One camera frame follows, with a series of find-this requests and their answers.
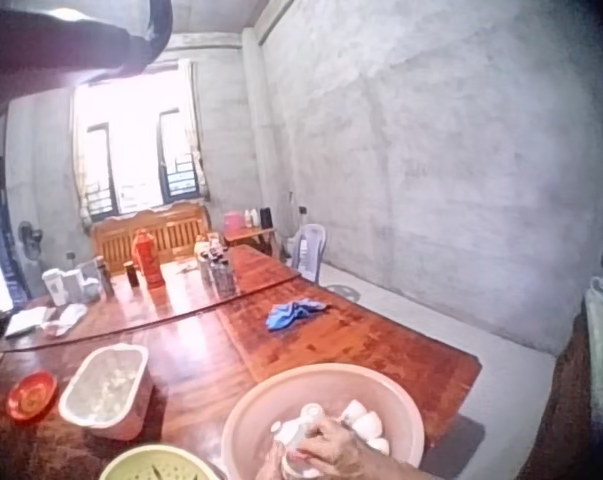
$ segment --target wooden table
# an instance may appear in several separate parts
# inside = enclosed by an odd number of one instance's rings
[[[0,351],[23,351],[50,345],[75,343],[81,340],[117,333],[167,320],[174,320],[209,309],[299,276],[299,273],[279,262],[268,260],[253,248],[241,245],[230,249],[237,289],[219,292],[206,285],[194,260],[172,262],[161,266],[165,287],[148,290],[139,275],[140,288],[132,289],[125,275],[113,277],[115,296],[103,298],[89,306],[88,314],[70,332],[50,338],[37,330],[21,337],[3,339]],[[36,306],[53,306],[49,298],[37,299]]]
[[[267,332],[274,304],[305,297],[330,308],[289,330]],[[133,442],[93,437],[61,420],[56,405],[30,427],[16,426],[5,414],[9,389],[25,375],[49,370],[63,391],[91,351],[117,342],[149,349],[156,386],[144,430]],[[428,446],[449,429],[481,370],[471,355],[293,278],[181,320],[7,353],[0,364],[0,479],[93,479],[119,453],[151,442],[185,448],[223,472],[220,437],[237,401],[272,375],[319,362],[362,365],[397,381],[421,410]]]
[[[244,227],[233,232],[224,233],[223,237],[230,246],[237,245],[241,241],[253,238],[259,242],[261,247],[269,247],[272,258],[276,260],[279,259],[279,245],[277,244],[277,239],[274,235],[274,228]]]

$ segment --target pink basin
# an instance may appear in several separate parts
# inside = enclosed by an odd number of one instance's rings
[[[379,414],[391,455],[418,467],[423,456],[423,420],[410,395],[373,370],[327,363],[276,375],[239,401],[221,441],[229,478],[254,480],[272,445],[270,427],[275,422],[297,418],[303,405],[314,402],[336,417],[353,399]]]

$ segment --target blue cloth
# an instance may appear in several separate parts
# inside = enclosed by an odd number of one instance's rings
[[[322,312],[327,308],[325,303],[313,302],[309,299],[277,305],[272,309],[265,324],[271,332],[283,330],[300,318],[308,318],[312,313]]]

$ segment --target curtain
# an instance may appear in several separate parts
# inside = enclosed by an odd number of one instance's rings
[[[86,195],[85,144],[80,115],[82,91],[81,88],[76,89],[72,101],[72,167],[79,202],[79,218],[81,218],[83,230],[88,233],[92,227],[92,217],[88,209],[88,197]]]
[[[180,77],[180,100],[179,112],[183,115],[183,123],[185,125],[186,136],[190,144],[190,152],[194,169],[197,173],[199,181],[199,192],[206,199],[210,199],[208,183],[203,172],[203,162],[201,159],[201,149],[199,148],[199,135],[197,132],[197,113],[194,98],[194,79],[196,78],[196,64],[190,60],[179,60],[179,77]]]

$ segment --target small table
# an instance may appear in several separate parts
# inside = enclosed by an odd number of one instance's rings
[[[274,235],[274,228],[243,227],[239,230],[224,233],[223,236],[230,247],[237,245],[242,240],[254,238],[259,242],[261,247],[269,246],[272,251],[272,258],[279,260],[279,245],[277,244],[277,239]]]

